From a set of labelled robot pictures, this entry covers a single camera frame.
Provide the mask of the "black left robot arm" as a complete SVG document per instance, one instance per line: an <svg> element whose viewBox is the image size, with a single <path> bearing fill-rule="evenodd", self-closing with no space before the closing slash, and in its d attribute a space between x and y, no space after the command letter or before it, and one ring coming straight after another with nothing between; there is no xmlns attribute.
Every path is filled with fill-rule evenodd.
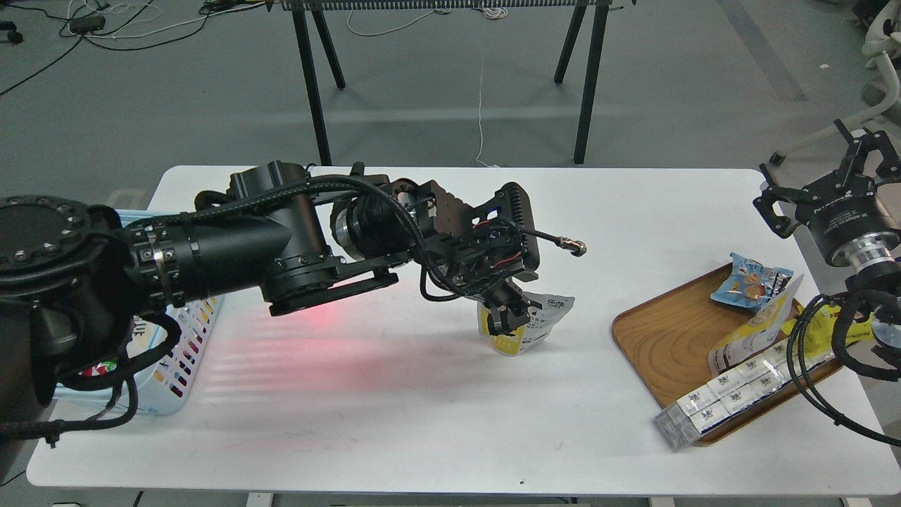
<svg viewBox="0 0 901 507"><path fill-rule="evenodd" d="M273 161L200 192L194 211L125 224L110 206L45 194L2 199L2 443L128 423L135 375L181 336L168 308L257 287L286 315L397 282L421 267L428 301L466 298L491 334L541 303L517 285L540 263L527 192L481 206L436 182L312 175Z"/></svg>

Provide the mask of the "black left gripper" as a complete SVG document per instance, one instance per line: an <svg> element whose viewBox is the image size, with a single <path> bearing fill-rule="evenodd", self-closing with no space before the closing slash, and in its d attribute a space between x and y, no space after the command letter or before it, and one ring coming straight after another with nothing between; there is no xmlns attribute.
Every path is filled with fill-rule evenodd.
<svg viewBox="0 0 901 507"><path fill-rule="evenodd" d="M471 206L436 182L417 185L409 179L393 184L393 195L418 225L426 262L412 239L416 262L421 263L420 292L428 301L467 298L482 303L491 336L512 336L530 321L530 311L543 308L515 280L536 280L540 254L535 238L531 203L525 189L506 183L493 198Z"/></svg>

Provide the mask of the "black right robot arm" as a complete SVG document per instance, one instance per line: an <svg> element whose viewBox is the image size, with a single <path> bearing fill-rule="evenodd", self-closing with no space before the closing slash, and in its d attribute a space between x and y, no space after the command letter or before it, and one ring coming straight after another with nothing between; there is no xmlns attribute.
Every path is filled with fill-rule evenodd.
<svg viewBox="0 0 901 507"><path fill-rule="evenodd" d="M863 377L899 381L899 227L876 193L879 187L899 182L899 155L883 131L846 128L842 120L834 128L847 142L838 169L801 189L776 185L768 167L760 165L766 182L753 205L769 229L788 238L806 227L827 264L850 267L846 292L814 296L797 317L788 335L789 377L814 408L846 429L889 446L898 439L848 418L815 388L805 360L807 328L817 311L833 305L839 309L828 349L839 363ZM869 365L848 352L848 334L854 318L872 318L874 353L884 367Z"/></svg>

